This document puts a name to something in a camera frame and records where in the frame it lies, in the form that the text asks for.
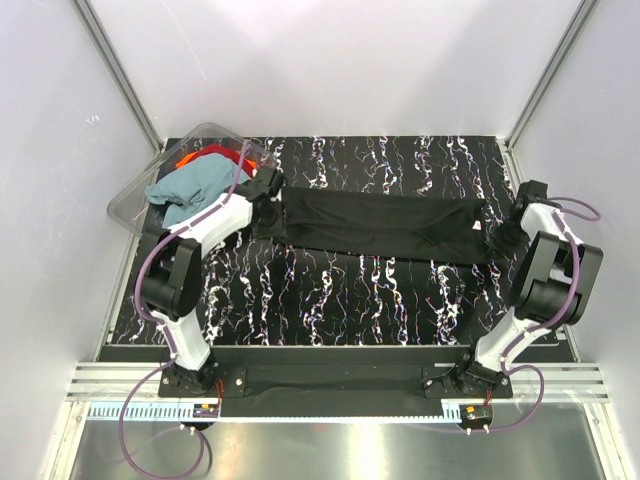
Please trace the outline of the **black t shirt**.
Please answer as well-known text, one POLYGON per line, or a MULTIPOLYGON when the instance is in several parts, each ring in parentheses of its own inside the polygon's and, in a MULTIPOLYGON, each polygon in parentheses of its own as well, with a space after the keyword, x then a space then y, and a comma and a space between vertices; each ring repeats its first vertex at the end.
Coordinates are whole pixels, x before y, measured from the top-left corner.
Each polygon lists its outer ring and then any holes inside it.
POLYGON ((482 199, 397 196, 286 187, 285 243, 336 253, 485 264, 482 199))

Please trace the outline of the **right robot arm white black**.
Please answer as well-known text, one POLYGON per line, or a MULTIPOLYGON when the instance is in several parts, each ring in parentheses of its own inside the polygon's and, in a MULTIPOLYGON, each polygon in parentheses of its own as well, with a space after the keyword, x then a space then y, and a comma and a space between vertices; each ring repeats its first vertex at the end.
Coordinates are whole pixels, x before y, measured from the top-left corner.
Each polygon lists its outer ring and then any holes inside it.
POLYGON ((460 394, 479 398, 509 382, 513 363, 532 343, 583 316, 604 253, 579 239, 569 215, 601 219, 588 203, 550 197, 548 185, 530 180, 519 186, 505 223, 529 239, 511 285, 510 310, 457 362, 447 379, 460 394))

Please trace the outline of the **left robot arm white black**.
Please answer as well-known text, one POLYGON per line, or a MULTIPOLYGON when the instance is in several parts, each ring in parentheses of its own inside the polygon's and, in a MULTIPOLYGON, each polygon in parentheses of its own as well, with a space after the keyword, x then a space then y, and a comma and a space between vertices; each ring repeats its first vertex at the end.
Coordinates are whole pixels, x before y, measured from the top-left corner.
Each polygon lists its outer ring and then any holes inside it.
POLYGON ((233 183, 212 205, 168 228, 143 234, 147 256, 138 272, 134 302, 154 323, 169 348, 161 385, 183 395, 204 396, 222 388, 217 364, 197 318, 204 287, 202 263, 227 237, 251 227, 268 239, 284 234, 282 172, 260 167, 254 177, 233 183))

